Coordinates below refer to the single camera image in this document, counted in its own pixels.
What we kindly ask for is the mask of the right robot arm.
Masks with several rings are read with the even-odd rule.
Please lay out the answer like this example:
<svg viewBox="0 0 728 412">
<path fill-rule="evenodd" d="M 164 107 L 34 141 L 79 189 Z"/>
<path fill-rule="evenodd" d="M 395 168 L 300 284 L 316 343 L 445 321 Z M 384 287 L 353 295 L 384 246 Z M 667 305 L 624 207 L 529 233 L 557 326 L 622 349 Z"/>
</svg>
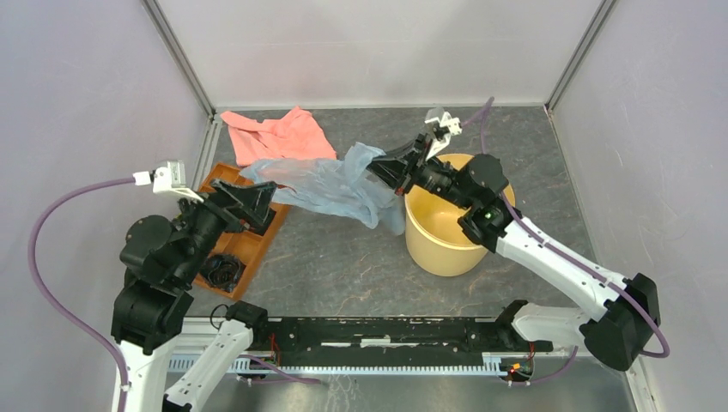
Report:
<svg viewBox="0 0 728 412">
<path fill-rule="evenodd" d="M 398 195 L 418 186 L 462 209 L 458 225 L 470 242 L 527 268 L 576 305 L 510 305 L 502 315 L 505 321 L 495 328 L 503 348 L 517 350 L 534 341 L 564 343 L 586 349 L 617 371 L 628 370 L 639 356 L 670 355 L 653 279 L 608 270 L 547 235 L 507 200 L 509 181 L 496 157 L 476 154 L 455 167 L 430 154 L 436 143 L 418 136 L 374 157 L 367 170 Z"/>
</svg>

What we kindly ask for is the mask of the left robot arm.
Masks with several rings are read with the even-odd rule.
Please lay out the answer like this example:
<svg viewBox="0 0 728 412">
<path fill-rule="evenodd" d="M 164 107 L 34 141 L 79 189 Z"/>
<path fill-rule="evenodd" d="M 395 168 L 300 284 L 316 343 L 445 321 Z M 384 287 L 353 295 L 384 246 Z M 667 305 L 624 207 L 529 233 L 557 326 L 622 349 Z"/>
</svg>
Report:
<svg viewBox="0 0 728 412">
<path fill-rule="evenodd" d="M 190 291 L 203 264 L 224 233 L 263 225 L 277 190 L 274 182 L 234 185 L 216 179 L 211 192 L 197 193 L 156 177 L 156 195 L 178 198 L 180 213 L 170 220 L 149 215 L 126 234 L 119 259 L 124 264 L 124 287 L 113 304 L 111 334 L 124 365 L 118 373 L 118 410 L 191 411 L 212 391 L 233 359 L 226 340 L 217 360 L 204 354 L 179 395 L 166 392 L 167 365 L 182 331 L 193 298 Z"/>
</svg>

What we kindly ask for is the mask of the blue plastic trash bag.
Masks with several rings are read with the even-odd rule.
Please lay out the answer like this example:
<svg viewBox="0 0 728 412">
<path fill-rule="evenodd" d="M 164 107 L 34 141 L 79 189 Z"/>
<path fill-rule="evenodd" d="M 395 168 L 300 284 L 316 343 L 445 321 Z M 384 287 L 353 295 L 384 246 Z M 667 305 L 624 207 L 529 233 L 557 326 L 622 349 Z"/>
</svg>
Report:
<svg viewBox="0 0 728 412">
<path fill-rule="evenodd" d="M 398 236 L 405 231 L 403 200 L 367 170 L 384 153 L 358 142 L 341 160 L 260 159 L 240 175 L 255 184 L 278 184 L 275 203 L 350 218 L 370 229 L 384 225 Z"/>
</svg>

